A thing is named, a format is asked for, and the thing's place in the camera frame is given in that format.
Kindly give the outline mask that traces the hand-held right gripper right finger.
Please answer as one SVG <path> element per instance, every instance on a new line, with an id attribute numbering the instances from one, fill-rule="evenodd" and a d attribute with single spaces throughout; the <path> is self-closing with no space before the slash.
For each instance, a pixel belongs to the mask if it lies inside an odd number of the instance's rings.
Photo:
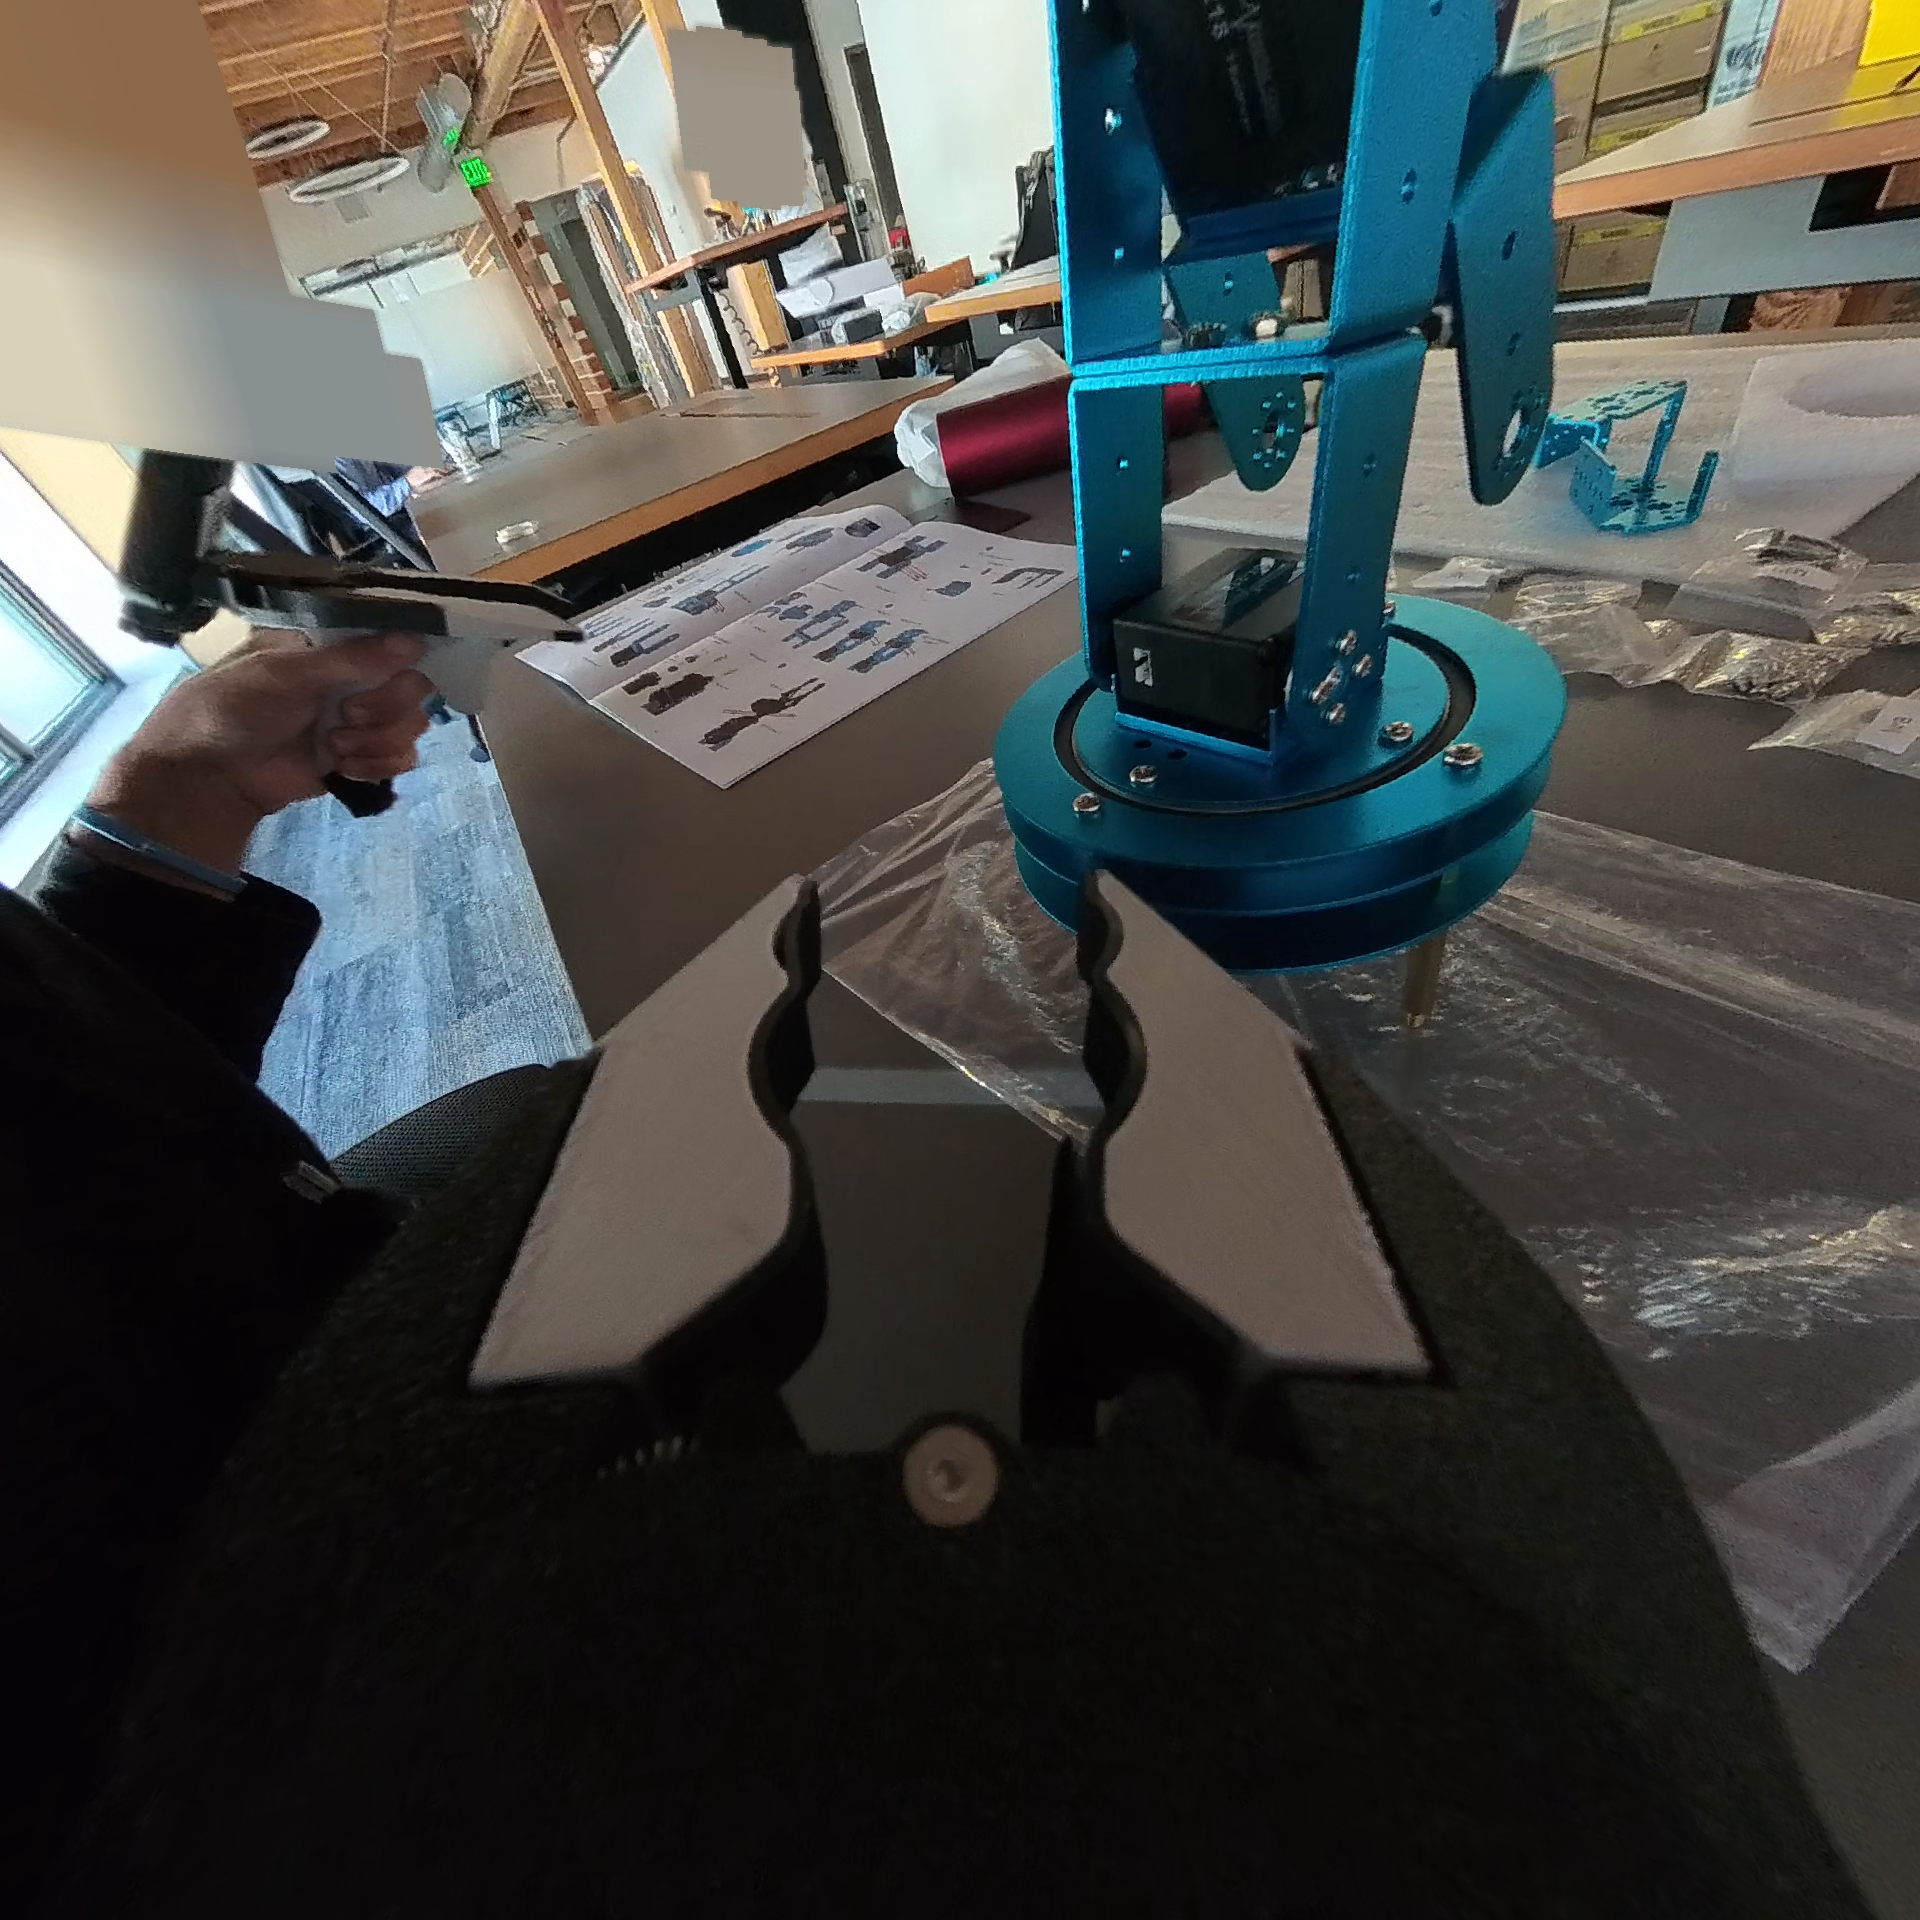
<path id="1" fill-rule="evenodd" d="M 1236 1453 L 1299 1453 L 1294 1381 L 1423 1382 L 1434 1361 L 1305 1045 L 1110 870 L 1076 969 L 1097 1116 L 1055 1158 L 1023 1325 L 1023 1438 L 1091 1447 L 1173 1386 Z"/>

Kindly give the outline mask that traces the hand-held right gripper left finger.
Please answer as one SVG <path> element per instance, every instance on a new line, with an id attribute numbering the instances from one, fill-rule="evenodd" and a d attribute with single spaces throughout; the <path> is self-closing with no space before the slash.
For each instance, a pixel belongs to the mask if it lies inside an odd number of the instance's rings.
<path id="1" fill-rule="evenodd" d="M 604 1036 L 471 1393 L 611 1386 L 657 1436 L 781 1394 L 827 1316 L 793 1123 L 820 975 L 819 886 L 791 876 Z"/>

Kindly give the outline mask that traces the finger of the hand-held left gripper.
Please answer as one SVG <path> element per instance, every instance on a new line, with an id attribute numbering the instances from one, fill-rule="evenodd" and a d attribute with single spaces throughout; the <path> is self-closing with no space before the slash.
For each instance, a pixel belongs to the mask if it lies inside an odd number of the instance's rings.
<path id="1" fill-rule="evenodd" d="M 507 650 L 546 639 L 562 645 L 585 639 L 559 597 L 522 586 L 467 586 L 459 591 L 450 588 L 322 588 L 319 634 L 409 635 L 422 647 L 482 639 Z"/>
<path id="2" fill-rule="evenodd" d="M 348 565 L 297 550 L 257 555 L 214 550 L 209 555 L 209 588 L 214 582 L 225 586 L 241 607 L 265 607 L 290 595 L 325 591 L 409 591 L 516 607 L 569 606 L 567 597 L 539 586 L 453 579 L 419 566 Z"/>

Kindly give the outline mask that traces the blue toy robot arm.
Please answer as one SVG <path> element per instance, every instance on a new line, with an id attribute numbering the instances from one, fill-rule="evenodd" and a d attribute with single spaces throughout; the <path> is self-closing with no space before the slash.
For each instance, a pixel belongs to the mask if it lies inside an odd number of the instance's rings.
<path id="1" fill-rule="evenodd" d="M 1437 949 L 1529 844 L 1547 651 L 1391 591 L 1434 310 L 1473 499 L 1551 399 L 1551 83 L 1497 7 L 1049 5 L 1084 663 L 1002 723 L 1029 894 L 1221 966 Z"/>

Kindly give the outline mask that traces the person's left forearm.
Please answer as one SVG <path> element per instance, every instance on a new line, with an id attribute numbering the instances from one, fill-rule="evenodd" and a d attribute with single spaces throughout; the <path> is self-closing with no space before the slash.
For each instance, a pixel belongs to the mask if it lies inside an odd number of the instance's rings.
<path id="1" fill-rule="evenodd" d="M 194 891 L 100 838 L 68 834 L 33 898 L 257 1082 L 322 916 L 274 882 Z"/>

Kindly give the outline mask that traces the wooden office desk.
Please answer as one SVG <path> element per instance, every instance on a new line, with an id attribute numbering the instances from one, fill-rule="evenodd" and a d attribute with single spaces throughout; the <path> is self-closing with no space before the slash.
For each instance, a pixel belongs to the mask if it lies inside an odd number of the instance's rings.
<path id="1" fill-rule="evenodd" d="M 691 555 L 726 523 L 762 526 L 898 468 L 897 420 L 940 374 L 733 391 L 569 439 L 522 439 L 476 477 L 411 505 L 443 573 L 539 586 L 623 550 Z"/>

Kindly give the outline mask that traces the person's left hand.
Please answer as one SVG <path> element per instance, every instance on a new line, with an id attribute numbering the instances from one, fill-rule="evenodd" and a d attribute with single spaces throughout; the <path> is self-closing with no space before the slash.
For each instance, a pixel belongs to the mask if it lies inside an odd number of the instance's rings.
<path id="1" fill-rule="evenodd" d="M 380 787 L 415 766 L 422 655 L 411 635 L 259 635 L 167 692 L 86 794 L 86 817 L 111 827 L 115 850 L 238 876 L 260 822 L 325 797 L 329 777 Z"/>

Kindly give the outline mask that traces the blue wristband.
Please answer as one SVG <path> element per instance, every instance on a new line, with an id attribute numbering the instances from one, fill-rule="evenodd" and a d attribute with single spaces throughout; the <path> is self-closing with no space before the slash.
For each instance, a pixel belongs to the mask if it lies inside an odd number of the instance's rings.
<path id="1" fill-rule="evenodd" d="M 157 837 L 116 821 L 95 806 L 77 806 L 66 822 L 68 834 L 84 834 L 92 841 L 111 849 L 124 860 L 138 865 L 151 876 L 163 876 L 167 882 L 183 884 L 189 891 L 209 895 L 233 898 L 241 895 L 251 877 L 242 870 L 225 870 L 201 862 Z"/>

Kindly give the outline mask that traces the open instruction booklet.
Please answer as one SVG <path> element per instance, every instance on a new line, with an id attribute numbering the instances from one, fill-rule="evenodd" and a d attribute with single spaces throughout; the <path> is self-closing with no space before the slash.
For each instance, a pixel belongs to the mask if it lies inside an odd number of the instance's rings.
<path id="1" fill-rule="evenodd" d="M 843 508 L 750 534 L 516 660 L 730 789 L 1075 580 L 1073 543 Z"/>

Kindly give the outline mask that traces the large clear plastic bag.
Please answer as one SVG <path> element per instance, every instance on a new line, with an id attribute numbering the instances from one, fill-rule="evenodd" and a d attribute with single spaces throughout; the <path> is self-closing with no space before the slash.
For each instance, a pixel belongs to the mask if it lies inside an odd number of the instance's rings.
<path id="1" fill-rule="evenodd" d="M 1916 1534 L 1916 906 L 1534 817 L 1404 962 L 1238 975 L 1549 1270 L 1793 1673 Z"/>

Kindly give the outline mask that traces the person's black clothed torso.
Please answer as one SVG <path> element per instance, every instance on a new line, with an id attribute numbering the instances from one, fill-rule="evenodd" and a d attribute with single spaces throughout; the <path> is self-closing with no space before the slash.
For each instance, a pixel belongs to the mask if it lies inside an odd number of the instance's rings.
<path id="1" fill-rule="evenodd" d="M 5 1915 L 42 1907 L 238 1434 L 409 1217 L 33 891 L 2 906 Z"/>

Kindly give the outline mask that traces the red metal tube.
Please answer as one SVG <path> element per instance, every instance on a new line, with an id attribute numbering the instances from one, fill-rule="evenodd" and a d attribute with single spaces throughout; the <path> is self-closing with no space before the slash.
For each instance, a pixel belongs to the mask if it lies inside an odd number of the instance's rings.
<path id="1" fill-rule="evenodd" d="M 1102 387 L 1055 374 L 1012 391 L 963 399 L 933 420 L 930 484 L 978 495 L 1066 471 L 1133 486 L 1163 468 L 1166 441 L 1209 423 L 1202 387 L 1173 382 Z"/>

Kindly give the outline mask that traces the white foam sheet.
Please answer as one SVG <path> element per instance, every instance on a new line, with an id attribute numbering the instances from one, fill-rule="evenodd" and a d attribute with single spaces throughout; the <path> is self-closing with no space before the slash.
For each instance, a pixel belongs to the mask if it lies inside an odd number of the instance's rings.
<path id="1" fill-rule="evenodd" d="M 1569 499 L 1570 465 L 1529 471 L 1508 500 L 1481 508 L 1473 499 L 1466 467 L 1457 356 L 1451 349 L 1430 349 L 1407 446 L 1396 555 L 1479 558 L 1675 586 L 1747 530 L 1778 529 L 1798 537 L 1838 540 L 1914 477 L 1900 486 L 1882 477 L 1749 493 L 1738 486 L 1723 461 L 1739 403 L 1756 363 L 1769 353 L 1901 339 L 1916 339 L 1916 330 L 1846 327 L 1829 341 L 1759 332 L 1562 342 L 1554 353 L 1554 410 L 1644 377 L 1685 377 L 1687 406 L 1663 473 L 1685 484 L 1701 453 L 1718 450 L 1718 473 L 1701 522 L 1677 533 L 1641 537 L 1599 534 L 1582 519 Z"/>

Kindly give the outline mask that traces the white foam block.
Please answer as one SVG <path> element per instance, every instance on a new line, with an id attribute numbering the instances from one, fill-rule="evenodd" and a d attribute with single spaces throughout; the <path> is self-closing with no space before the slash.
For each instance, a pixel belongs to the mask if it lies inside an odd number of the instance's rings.
<path id="1" fill-rule="evenodd" d="M 1790 348 L 1750 372 L 1723 457 L 1739 489 L 1916 476 L 1917 341 Z"/>

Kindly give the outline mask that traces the stack of cardboard boxes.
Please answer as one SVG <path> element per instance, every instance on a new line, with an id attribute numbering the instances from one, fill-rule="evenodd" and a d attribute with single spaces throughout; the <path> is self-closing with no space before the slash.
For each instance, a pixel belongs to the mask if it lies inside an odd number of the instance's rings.
<path id="1" fill-rule="evenodd" d="M 1916 52 L 1916 2 L 1501 2 L 1505 61 L 1551 77 L 1551 169 L 1617 153 L 1766 79 Z"/>

